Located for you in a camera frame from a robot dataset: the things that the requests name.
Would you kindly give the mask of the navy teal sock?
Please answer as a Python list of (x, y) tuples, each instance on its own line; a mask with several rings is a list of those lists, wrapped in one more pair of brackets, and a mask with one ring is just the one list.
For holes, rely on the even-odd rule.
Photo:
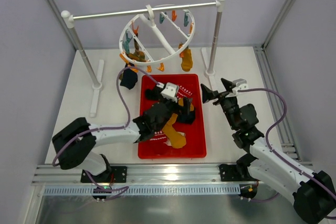
[(196, 118), (195, 110), (190, 111), (189, 114), (180, 114), (177, 116), (176, 122), (183, 124), (193, 124)]

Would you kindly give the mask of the yellow sock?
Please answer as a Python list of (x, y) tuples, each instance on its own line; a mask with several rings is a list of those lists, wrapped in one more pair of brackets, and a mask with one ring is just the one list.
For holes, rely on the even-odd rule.
[(191, 125), (196, 119), (196, 108), (192, 103), (192, 99), (180, 98), (173, 109), (174, 113), (165, 126), (173, 126), (176, 122)]

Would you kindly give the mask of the navy blue sock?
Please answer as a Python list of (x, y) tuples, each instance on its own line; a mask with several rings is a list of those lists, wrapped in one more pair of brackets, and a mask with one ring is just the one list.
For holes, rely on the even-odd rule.
[(120, 74), (119, 77), (120, 86), (125, 87), (129, 90), (133, 89), (138, 82), (138, 74), (135, 72), (135, 69), (125, 69)]

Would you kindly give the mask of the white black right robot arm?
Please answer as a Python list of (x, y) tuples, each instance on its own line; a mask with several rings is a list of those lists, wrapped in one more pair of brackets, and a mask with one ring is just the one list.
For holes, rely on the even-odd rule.
[(266, 133), (257, 129), (259, 122), (253, 104), (239, 106), (237, 96), (250, 92), (246, 80), (221, 79), (224, 92), (213, 91), (201, 84), (202, 102), (220, 105), (228, 121), (236, 146), (245, 151), (234, 165), (221, 164), (222, 181), (261, 181), (286, 198), (297, 215), (306, 223), (319, 223), (334, 219), (335, 187), (324, 171), (313, 170), (299, 164), (275, 148), (269, 133), (284, 117), (272, 124)]

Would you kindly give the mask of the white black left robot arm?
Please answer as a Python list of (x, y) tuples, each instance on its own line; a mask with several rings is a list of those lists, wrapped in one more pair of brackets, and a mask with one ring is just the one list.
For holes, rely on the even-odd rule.
[(56, 151), (52, 165), (63, 170), (79, 168), (99, 176), (110, 165), (104, 155), (92, 151), (95, 147), (148, 141), (156, 132), (163, 131), (173, 115), (189, 115), (191, 104), (188, 98), (177, 102), (162, 99), (125, 125), (93, 125), (84, 117), (77, 118), (52, 138)]

